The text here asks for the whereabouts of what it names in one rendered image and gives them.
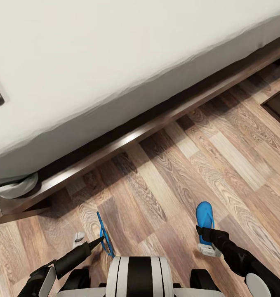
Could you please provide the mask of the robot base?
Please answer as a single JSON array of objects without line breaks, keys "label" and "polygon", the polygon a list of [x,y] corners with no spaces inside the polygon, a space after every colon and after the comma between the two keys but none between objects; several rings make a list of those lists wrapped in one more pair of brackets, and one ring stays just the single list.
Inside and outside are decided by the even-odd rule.
[{"label": "robot base", "polygon": [[[89,287],[88,269],[73,269],[65,285],[54,297],[106,297],[107,283]],[[216,286],[206,269],[192,269],[191,288],[173,283],[174,297],[226,297]]]}]

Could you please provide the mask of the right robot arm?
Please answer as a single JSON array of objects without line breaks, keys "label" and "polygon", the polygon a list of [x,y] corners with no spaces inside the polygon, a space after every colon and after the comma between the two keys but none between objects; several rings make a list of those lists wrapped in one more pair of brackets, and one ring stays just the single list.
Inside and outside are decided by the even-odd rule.
[{"label": "right robot arm", "polygon": [[217,258],[223,254],[230,269],[245,277],[244,282],[253,297],[280,297],[280,279],[254,255],[236,246],[226,231],[199,226],[196,230],[204,241],[212,243],[212,246],[199,243],[198,250],[203,255]]}]

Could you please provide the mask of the sandal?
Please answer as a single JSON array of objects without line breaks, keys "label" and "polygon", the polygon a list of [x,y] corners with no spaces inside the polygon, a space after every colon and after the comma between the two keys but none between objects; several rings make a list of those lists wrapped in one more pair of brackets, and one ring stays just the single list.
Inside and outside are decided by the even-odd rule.
[{"label": "sandal", "polygon": [[[202,202],[198,205],[196,209],[196,217],[197,217],[197,222],[200,228],[210,228],[214,229],[214,219],[213,219],[213,212],[212,212],[212,206],[209,202]],[[200,238],[200,243],[204,245],[210,245],[212,246],[211,242],[204,241],[202,239],[202,236],[199,235]]]},{"label": "sandal", "polygon": [[[104,228],[103,223],[102,223],[102,219],[101,219],[100,214],[99,214],[98,211],[97,211],[97,216],[98,216],[98,219],[99,219],[99,222],[100,222],[100,225],[101,225],[100,237],[102,237],[103,235],[105,236],[106,242],[107,242],[107,244],[108,244],[108,248],[109,248],[109,250],[110,250],[110,254],[108,254],[108,255],[111,255],[112,258],[114,259],[115,255],[114,255],[114,253],[113,253],[111,244],[110,244],[109,239],[108,239],[108,237],[107,237],[107,233],[106,233],[106,231],[105,231],[105,228]],[[101,244],[102,244],[104,250],[106,251],[106,249],[105,249],[105,247],[104,247],[103,240],[101,241]],[[107,252],[107,251],[106,251],[106,252]]]}]

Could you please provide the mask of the robot trunk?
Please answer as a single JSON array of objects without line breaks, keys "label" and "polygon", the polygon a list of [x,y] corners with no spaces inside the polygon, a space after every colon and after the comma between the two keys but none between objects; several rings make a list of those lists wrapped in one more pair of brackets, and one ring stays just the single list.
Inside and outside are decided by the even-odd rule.
[{"label": "robot trunk", "polygon": [[114,257],[106,297],[174,297],[166,257]]}]

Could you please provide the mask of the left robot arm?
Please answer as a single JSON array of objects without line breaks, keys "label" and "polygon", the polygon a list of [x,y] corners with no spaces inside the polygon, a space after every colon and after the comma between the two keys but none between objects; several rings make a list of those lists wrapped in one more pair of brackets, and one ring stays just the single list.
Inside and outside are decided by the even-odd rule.
[{"label": "left robot arm", "polygon": [[[28,279],[27,284],[17,297],[48,297],[56,278],[60,280],[85,261],[92,254],[91,250],[105,238],[103,235],[88,244],[87,241],[80,242],[84,237],[84,232],[76,233],[73,238],[73,250],[59,260],[55,259],[30,274],[31,278]],[[54,264],[54,267],[49,267],[51,264]]]}]

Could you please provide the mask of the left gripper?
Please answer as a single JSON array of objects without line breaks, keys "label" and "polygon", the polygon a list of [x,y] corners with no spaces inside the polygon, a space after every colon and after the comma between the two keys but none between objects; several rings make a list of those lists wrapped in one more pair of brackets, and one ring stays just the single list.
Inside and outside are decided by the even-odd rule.
[{"label": "left gripper", "polygon": [[66,254],[66,258],[69,264],[70,271],[72,271],[75,267],[85,261],[86,258],[92,254],[91,250],[93,250],[104,238],[105,236],[103,235],[102,237],[89,244],[86,241],[82,245],[77,246],[75,249],[68,252]]}]

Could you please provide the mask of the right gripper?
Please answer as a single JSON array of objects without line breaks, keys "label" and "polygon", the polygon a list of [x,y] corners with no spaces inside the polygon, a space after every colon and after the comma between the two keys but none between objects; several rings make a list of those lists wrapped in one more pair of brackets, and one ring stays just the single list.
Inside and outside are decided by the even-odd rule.
[{"label": "right gripper", "polygon": [[200,228],[199,226],[196,226],[196,230],[198,232],[198,235],[202,236],[202,239],[207,242],[213,243],[216,247],[216,242],[218,238],[220,237],[227,237],[229,239],[229,234],[226,231],[220,231],[216,229],[210,229],[210,228]]}]

